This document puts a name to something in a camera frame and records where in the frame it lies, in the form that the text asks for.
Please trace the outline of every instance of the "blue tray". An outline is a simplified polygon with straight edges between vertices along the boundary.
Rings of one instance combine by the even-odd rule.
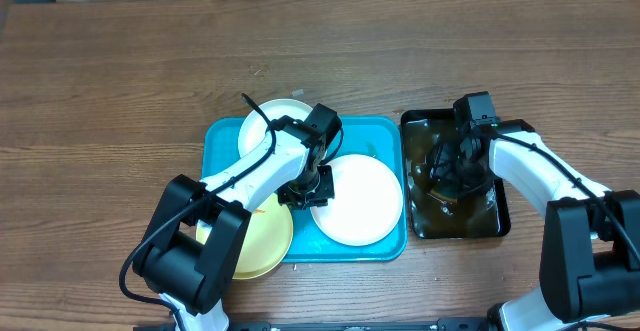
[[[344,116],[344,141],[336,157],[360,154],[375,157],[387,165],[404,191],[402,145],[398,126],[382,116]],[[202,177],[215,175],[240,159],[238,134],[244,118],[225,118],[214,123],[204,140]],[[339,136],[329,147],[333,152]],[[282,262],[389,261],[407,246],[406,207],[396,227],[384,239],[368,246],[346,246],[327,237],[316,226],[311,211],[294,211],[293,241]]]

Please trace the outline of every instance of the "wood grain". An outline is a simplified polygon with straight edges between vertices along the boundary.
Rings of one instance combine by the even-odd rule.
[[[216,120],[291,97],[340,114],[490,91],[576,169],[640,189],[640,0],[171,0],[14,5],[0,44],[0,328],[130,329],[166,310],[117,273]],[[483,315],[537,284],[543,222],[512,188],[503,239],[235,282],[234,320]],[[143,282],[129,283],[146,292]],[[633,325],[640,317],[617,318]]]

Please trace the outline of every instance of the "black tray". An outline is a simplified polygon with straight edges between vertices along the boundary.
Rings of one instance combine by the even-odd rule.
[[[465,204],[462,205],[464,207],[453,206],[453,204],[442,202],[428,193],[421,192],[417,186],[412,187],[415,183],[409,168],[417,161],[413,162],[411,157],[417,160],[422,153],[429,151],[426,148],[430,148],[429,146],[422,148],[422,145],[428,145],[428,143],[423,143],[420,138],[428,139],[425,134],[429,133],[426,130],[430,126],[425,126],[422,129],[424,131],[420,131],[420,126],[415,124],[420,120],[425,120],[429,125],[435,124],[435,126],[450,132],[455,129],[453,109],[410,110],[402,115],[400,132],[402,135],[402,155],[405,161],[405,202],[407,210],[410,211],[413,232],[424,239],[502,237],[509,233],[511,221],[504,184],[501,179],[494,182],[494,188],[490,191],[494,194],[479,196],[477,203],[485,205],[484,208],[477,207],[476,203],[468,200],[465,200]],[[486,202],[491,202],[491,205],[495,205],[495,207],[487,208]]]

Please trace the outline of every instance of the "white paper plate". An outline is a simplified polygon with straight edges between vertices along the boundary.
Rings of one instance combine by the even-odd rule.
[[[279,119],[282,116],[290,116],[303,120],[309,116],[313,108],[304,102],[292,99],[277,99],[260,105],[262,111],[269,120]],[[240,157],[251,152],[262,142],[267,130],[267,124],[257,112],[251,111],[240,127],[238,135],[238,152]]]
[[[402,189],[396,175],[382,162],[364,155],[338,157],[328,163],[335,198],[312,207],[316,224],[331,239],[349,246],[380,241],[402,214]]]

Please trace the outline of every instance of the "brown liquid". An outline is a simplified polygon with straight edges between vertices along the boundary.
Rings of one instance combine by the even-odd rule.
[[[490,237],[501,233],[495,187],[486,195],[455,200],[453,191],[432,192],[425,157],[438,136],[455,136],[450,119],[412,121],[402,126],[405,169],[414,232],[422,238]]]

